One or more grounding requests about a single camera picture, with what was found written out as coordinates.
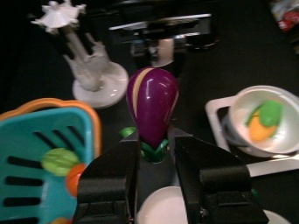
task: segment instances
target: bowl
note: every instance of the bowl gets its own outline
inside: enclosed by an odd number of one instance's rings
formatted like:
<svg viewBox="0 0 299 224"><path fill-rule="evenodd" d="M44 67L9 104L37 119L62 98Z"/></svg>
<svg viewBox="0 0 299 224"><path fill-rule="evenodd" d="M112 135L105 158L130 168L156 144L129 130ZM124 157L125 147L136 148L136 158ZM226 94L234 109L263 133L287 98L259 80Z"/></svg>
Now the bowl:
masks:
<svg viewBox="0 0 299 224"><path fill-rule="evenodd" d="M272 136L252 141L248 134L248 119L260 105L275 102L281 106L280 121ZM222 135L228 143L248 155L269 158L299 150L299 98L272 86L253 86L241 90L221 120Z"/></svg>

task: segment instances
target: purple eggplant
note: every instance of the purple eggplant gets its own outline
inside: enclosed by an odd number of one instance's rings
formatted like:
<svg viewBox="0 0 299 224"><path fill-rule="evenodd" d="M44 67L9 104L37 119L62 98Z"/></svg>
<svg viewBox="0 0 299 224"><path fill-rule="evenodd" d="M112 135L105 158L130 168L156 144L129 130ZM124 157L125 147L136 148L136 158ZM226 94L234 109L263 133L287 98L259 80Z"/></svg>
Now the purple eggplant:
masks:
<svg viewBox="0 0 299 224"><path fill-rule="evenodd" d="M153 149L165 139L177 96L177 81L165 70L145 67L130 77L125 95L129 112L141 141Z"/></svg>

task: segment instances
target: orange toy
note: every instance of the orange toy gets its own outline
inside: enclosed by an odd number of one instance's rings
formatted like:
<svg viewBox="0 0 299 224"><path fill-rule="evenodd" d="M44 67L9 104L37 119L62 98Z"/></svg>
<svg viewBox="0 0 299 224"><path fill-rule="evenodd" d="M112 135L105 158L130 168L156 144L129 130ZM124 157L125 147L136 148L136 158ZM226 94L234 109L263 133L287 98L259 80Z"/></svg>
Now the orange toy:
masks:
<svg viewBox="0 0 299 224"><path fill-rule="evenodd" d="M264 126L259 121L259 113L256 112L250 117L250 122L248 125L248 135L252 142L261 142L268 139L276 132L276 125Z"/></svg>
<svg viewBox="0 0 299 224"><path fill-rule="evenodd" d="M84 172L86 166L84 164L76 164L66 175L65 178L65 187L69 191L69 194L73 197L77 197L77 188L78 188L78 182L80 182L80 174Z"/></svg>
<svg viewBox="0 0 299 224"><path fill-rule="evenodd" d="M50 224L68 224L68 223L69 221L65 218L60 217Z"/></svg>

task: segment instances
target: white bowl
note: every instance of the white bowl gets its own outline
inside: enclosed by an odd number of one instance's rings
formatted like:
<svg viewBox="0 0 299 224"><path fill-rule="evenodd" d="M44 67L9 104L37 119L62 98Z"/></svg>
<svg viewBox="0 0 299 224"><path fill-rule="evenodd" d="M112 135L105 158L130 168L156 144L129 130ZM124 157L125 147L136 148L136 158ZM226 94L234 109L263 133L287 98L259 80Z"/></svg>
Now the white bowl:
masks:
<svg viewBox="0 0 299 224"><path fill-rule="evenodd" d="M245 125L252 110L264 101L276 101L283 106L281 121L275 135L265 141L252 142ZM246 154L256 157L272 157L299 150L299 99L279 87L253 86L241 90L228 108L228 131L242 147Z"/></svg>

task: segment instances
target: white plate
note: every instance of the white plate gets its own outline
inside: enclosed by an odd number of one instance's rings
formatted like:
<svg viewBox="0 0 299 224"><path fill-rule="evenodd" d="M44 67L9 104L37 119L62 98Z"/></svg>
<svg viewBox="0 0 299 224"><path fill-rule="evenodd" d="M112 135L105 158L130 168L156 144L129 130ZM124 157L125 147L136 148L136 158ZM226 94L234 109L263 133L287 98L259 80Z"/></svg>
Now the white plate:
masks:
<svg viewBox="0 0 299 224"><path fill-rule="evenodd" d="M269 219L268 224L291 224L291 222L288 222L288 220L285 220L284 217L281 217L279 214L264 210L265 212L265 216Z"/></svg>
<svg viewBox="0 0 299 224"><path fill-rule="evenodd" d="M178 186L166 186L145 199L136 216L137 224L188 224Z"/></svg>

